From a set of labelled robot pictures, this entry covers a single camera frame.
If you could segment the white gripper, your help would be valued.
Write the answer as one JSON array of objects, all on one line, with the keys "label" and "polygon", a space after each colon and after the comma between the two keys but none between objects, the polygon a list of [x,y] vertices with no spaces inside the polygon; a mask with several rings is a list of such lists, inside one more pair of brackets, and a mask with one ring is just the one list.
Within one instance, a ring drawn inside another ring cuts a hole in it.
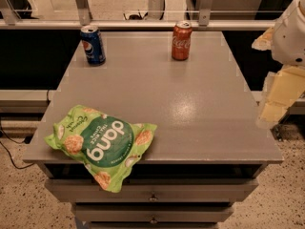
[{"label": "white gripper", "polygon": [[258,107],[256,125],[272,129],[305,93],[305,0],[293,0],[274,28],[258,36],[252,48],[272,50],[273,59],[284,65],[277,73],[267,74]]}]

